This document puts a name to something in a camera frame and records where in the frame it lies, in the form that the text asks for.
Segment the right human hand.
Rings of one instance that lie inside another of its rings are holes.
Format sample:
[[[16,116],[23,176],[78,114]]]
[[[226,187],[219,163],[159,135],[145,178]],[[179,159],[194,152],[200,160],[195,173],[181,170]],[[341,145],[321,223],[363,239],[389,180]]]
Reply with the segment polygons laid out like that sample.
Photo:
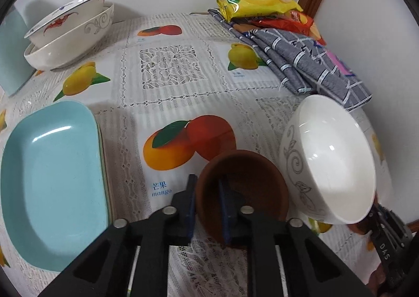
[[[366,287],[374,296],[390,297],[388,293],[379,293],[378,288],[386,281],[386,274],[383,270],[382,264],[371,273]]]

